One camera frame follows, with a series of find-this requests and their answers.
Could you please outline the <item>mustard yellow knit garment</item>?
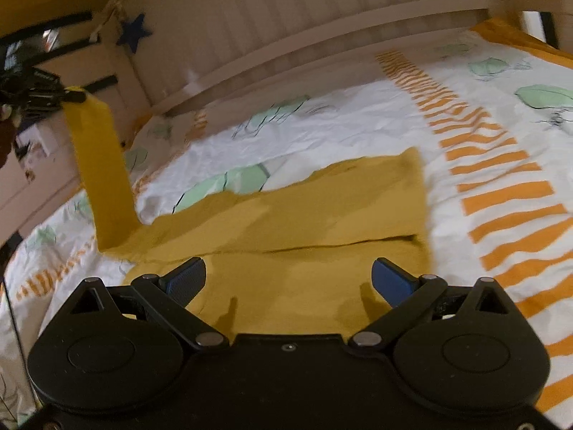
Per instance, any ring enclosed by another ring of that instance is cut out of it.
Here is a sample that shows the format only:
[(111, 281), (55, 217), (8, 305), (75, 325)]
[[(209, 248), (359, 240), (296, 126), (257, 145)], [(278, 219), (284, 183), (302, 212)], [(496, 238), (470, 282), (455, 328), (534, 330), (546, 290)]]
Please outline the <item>mustard yellow knit garment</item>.
[(203, 259), (207, 282), (187, 310), (225, 335), (348, 337), (389, 311), (371, 283), (376, 259), (430, 270), (416, 149), (341, 161), (272, 191), (218, 192), (146, 225), (109, 107), (87, 96), (63, 111), (100, 252), (129, 262), (129, 281)]

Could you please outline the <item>dark blue star decoration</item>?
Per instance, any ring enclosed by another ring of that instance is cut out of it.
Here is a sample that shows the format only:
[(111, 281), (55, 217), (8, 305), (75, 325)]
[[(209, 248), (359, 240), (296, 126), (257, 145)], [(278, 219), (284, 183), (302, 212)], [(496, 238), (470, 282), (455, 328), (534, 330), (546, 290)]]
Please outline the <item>dark blue star decoration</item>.
[(142, 39), (153, 35), (153, 32), (145, 26), (144, 13), (140, 13), (133, 20), (122, 20), (120, 22), (121, 33), (116, 41), (116, 46), (127, 46), (132, 54), (138, 50), (139, 43)]

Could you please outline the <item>white patterned bed sheet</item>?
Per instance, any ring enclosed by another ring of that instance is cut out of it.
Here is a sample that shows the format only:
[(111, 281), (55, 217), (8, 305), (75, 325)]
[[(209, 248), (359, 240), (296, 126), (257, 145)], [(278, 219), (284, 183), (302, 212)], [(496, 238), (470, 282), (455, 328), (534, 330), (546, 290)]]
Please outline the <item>white patterned bed sheet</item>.
[(496, 20), (157, 116), (1, 288), (5, 429), (568, 429), (572, 57)]

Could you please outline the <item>orange blanket at bed edge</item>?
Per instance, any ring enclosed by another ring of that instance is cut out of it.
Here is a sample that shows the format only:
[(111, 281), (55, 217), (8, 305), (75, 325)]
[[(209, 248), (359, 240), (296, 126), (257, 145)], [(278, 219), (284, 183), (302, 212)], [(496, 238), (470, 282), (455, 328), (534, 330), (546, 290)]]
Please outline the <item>orange blanket at bed edge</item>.
[(519, 49), (555, 65), (569, 69), (573, 68), (573, 56), (571, 53), (555, 49), (545, 42), (511, 26), (506, 21), (504, 22), (503, 19), (487, 19), (471, 27), (470, 31), (476, 32), (486, 41)]

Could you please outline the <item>white wooden bed frame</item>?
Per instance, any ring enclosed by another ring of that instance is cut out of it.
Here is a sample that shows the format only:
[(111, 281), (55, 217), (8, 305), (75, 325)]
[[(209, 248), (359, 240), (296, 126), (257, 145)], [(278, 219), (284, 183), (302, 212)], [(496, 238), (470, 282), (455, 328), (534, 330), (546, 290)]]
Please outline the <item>white wooden bed frame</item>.
[(96, 31), (141, 16), (129, 58), (157, 114), (380, 43), (420, 40), (489, 16), (572, 16), (572, 0), (93, 0)]

